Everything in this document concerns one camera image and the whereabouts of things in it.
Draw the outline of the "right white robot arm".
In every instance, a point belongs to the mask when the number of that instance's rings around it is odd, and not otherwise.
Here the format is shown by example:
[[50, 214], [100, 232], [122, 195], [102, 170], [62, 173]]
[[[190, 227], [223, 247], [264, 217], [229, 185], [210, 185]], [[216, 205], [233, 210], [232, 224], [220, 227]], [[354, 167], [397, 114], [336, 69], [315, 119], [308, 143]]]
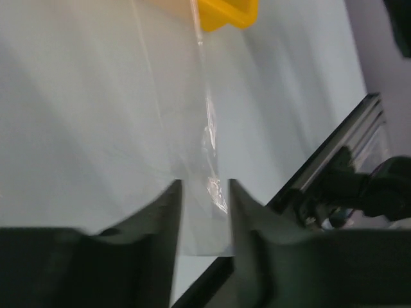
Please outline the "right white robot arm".
[[343, 210], [364, 216], [384, 216], [388, 221], [410, 217], [410, 157], [391, 157], [370, 173], [357, 171], [351, 150], [342, 147], [320, 170], [294, 207], [300, 221], [310, 217], [320, 225], [336, 221], [341, 228], [350, 216], [332, 218]]

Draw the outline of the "clear zip top bag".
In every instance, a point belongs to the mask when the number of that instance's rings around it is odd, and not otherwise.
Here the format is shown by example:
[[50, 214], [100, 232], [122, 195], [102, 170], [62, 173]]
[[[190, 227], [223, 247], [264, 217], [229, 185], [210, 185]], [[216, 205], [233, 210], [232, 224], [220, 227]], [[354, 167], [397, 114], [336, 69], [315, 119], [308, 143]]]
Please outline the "clear zip top bag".
[[180, 252], [232, 253], [218, 169], [216, 109], [196, 1], [132, 1], [138, 39], [175, 178], [183, 183]]

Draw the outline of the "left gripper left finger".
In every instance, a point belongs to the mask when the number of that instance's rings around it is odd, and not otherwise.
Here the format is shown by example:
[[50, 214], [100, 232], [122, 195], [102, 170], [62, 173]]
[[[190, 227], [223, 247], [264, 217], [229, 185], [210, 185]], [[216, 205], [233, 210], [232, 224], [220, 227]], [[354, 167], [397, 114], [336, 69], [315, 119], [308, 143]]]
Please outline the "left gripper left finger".
[[167, 307], [182, 181], [97, 235], [65, 227], [1, 229], [2, 307]]

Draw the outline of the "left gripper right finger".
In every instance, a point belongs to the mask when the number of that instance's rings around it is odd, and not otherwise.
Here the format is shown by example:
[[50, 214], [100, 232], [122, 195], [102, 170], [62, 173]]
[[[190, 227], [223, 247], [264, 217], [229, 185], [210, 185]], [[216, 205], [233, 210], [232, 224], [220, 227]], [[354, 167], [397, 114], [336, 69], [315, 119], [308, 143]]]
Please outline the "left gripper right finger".
[[240, 307], [410, 304], [408, 230], [311, 231], [229, 182]]

